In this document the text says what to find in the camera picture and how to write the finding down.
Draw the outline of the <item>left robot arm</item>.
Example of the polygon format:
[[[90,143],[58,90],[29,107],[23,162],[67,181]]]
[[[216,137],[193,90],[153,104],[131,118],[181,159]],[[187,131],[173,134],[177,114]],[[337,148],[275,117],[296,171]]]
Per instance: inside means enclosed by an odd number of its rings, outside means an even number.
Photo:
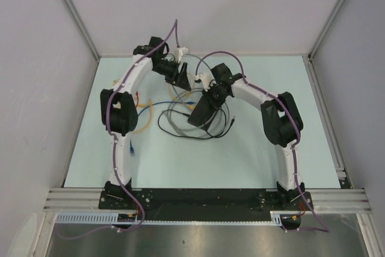
[[[121,209],[132,204],[130,192],[132,173],[127,161],[129,142],[138,124],[138,111],[134,94],[150,72],[165,77],[171,85],[191,90],[187,77],[187,63],[181,59],[189,52],[178,46],[175,57],[167,58],[169,46],[160,37],[152,37],[148,45],[137,46],[133,51],[132,64],[110,89],[100,93],[102,123],[112,138],[112,169],[101,195],[101,204],[113,202]]]

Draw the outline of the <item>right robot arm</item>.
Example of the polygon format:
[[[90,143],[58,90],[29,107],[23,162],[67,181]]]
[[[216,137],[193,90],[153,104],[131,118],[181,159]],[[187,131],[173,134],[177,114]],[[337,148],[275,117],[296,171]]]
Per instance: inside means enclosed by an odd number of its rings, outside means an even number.
[[[203,84],[202,94],[208,109],[218,108],[230,96],[261,112],[263,131],[275,146],[279,162],[277,201],[283,209],[292,209],[304,193],[297,158],[303,121],[293,95],[289,92],[272,94],[248,82],[242,73],[232,74],[224,63],[213,67],[209,73],[196,74],[194,81]]]

